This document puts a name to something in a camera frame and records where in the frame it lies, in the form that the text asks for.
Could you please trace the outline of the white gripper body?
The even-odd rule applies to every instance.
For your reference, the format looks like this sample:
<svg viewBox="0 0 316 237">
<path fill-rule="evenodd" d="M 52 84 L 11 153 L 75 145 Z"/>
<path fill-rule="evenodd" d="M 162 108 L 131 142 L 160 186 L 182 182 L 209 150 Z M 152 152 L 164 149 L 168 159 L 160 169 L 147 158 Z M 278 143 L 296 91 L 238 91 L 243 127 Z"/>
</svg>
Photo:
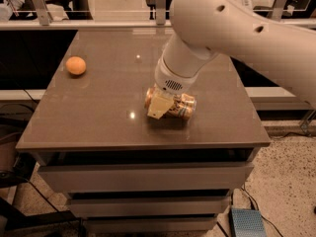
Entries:
<svg viewBox="0 0 316 237">
<path fill-rule="evenodd" d="M 163 58 L 160 58 L 155 68 L 154 78 L 155 84 L 162 91 L 181 95 L 188 91 L 198 77 L 195 75 L 194 77 L 186 78 L 176 75 L 167 67 Z"/>
</svg>

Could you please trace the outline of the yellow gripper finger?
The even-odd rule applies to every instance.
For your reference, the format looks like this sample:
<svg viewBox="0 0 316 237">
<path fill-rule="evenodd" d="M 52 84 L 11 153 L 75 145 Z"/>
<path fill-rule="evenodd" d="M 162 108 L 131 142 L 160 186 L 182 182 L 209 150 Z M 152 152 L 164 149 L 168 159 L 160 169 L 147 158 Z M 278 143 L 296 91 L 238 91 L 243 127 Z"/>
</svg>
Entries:
<svg viewBox="0 0 316 237">
<path fill-rule="evenodd" d="M 154 119 L 160 119 L 174 105 L 174 96 L 170 93 L 155 88 L 151 94 L 147 115 Z"/>
</svg>

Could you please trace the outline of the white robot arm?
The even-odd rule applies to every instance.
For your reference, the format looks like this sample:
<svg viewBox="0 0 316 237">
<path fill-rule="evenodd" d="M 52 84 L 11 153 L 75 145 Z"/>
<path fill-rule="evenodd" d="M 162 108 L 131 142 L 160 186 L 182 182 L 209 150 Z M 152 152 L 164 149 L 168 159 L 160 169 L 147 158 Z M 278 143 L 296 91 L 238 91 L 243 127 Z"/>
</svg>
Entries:
<svg viewBox="0 0 316 237">
<path fill-rule="evenodd" d="M 217 54 L 229 55 L 316 106 L 316 33 L 254 13 L 250 0 L 172 0 L 174 33 L 155 70 L 148 115 L 159 119 Z"/>
</svg>

